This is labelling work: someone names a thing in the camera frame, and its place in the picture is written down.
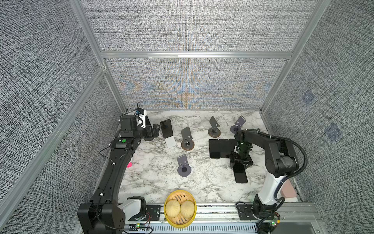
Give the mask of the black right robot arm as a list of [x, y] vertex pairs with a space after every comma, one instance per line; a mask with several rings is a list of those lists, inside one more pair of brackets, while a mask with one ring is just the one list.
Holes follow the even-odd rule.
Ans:
[[264, 150], [267, 176], [261, 191], [255, 196], [252, 213], [257, 219], [267, 219], [285, 202], [284, 197], [278, 196], [285, 182], [306, 169], [307, 153], [295, 141], [259, 129], [238, 130], [234, 138], [236, 147], [229, 159], [237, 183], [248, 182], [245, 170], [254, 164], [250, 156], [253, 146]]

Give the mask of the black phone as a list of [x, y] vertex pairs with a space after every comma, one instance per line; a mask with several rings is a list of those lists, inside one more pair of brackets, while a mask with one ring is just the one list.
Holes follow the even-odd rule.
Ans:
[[167, 139], [173, 136], [173, 129], [172, 123], [170, 119], [164, 120], [160, 122], [163, 138]]
[[220, 159], [221, 158], [221, 150], [220, 150], [220, 142], [218, 139], [210, 139], [208, 141], [209, 144], [209, 157], [211, 159]]
[[247, 175], [245, 172], [244, 165], [241, 163], [236, 163], [233, 166], [233, 172], [235, 177], [235, 182], [238, 184], [248, 183]]
[[234, 152], [236, 146], [237, 146], [237, 140], [236, 139], [229, 139], [229, 150], [230, 150], [230, 152]]
[[229, 158], [231, 153], [230, 139], [219, 139], [220, 144], [220, 157], [222, 159]]

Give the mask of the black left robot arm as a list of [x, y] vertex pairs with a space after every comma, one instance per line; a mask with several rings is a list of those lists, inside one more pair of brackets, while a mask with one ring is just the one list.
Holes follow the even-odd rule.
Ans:
[[85, 234], [122, 234], [125, 222], [147, 215], [143, 197], [131, 197], [118, 205], [119, 189], [125, 170], [142, 140], [152, 141], [159, 136], [161, 126], [151, 124], [148, 117], [120, 117], [120, 129], [110, 144], [109, 162], [98, 187], [89, 202], [82, 203], [78, 218]]

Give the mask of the wooden base stand front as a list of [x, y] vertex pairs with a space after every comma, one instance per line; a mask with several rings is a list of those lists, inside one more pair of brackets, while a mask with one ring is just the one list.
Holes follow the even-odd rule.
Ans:
[[208, 130], [208, 134], [213, 138], [218, 138], [221, 135], [221, 131], [219, 129], [220, 125], [214, 116], [210, 118], [209, 123], [211, 127]]

